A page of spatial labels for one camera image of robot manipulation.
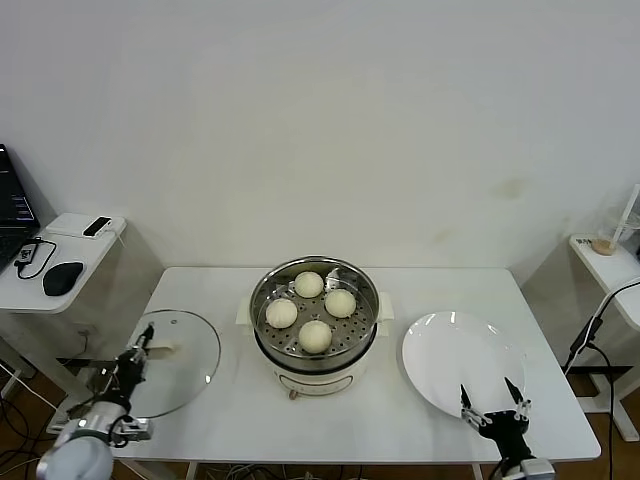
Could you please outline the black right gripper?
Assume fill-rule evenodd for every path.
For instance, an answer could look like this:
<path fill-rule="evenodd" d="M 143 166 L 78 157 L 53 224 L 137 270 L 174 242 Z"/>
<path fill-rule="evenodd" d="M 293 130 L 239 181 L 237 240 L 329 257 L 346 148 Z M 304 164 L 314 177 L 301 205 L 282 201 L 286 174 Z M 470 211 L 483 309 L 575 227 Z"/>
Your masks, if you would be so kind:
<path fill-rule="evenodd" d="M 531 450 L 524 440 L 524 434 L 529 428 L 532 402 L 524 397 L 508 377 L 504 377 L 504 382 L 515 403 L 515 410 L 484 414 L 472 405 L 464 385 L 461 384 L 461 418 L 473 429 L 478 429 L 482 437 L 494 441 L 506 463 L 520 463 L 531 458 Z"/>

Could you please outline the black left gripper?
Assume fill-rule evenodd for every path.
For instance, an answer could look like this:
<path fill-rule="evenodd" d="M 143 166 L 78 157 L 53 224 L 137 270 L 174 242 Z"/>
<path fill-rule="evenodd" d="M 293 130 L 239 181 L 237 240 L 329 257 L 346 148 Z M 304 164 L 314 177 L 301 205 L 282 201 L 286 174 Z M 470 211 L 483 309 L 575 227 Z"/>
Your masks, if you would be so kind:
<path fill-rule="evenodd" d="M 138 384 L 144 381 L 145 354 L 154 337 L 154 324 L 148 323 L 137 337 L 134 347 L 117 357 L 117 368 L 112 382 L 112 401 L 128 403 Z"/>

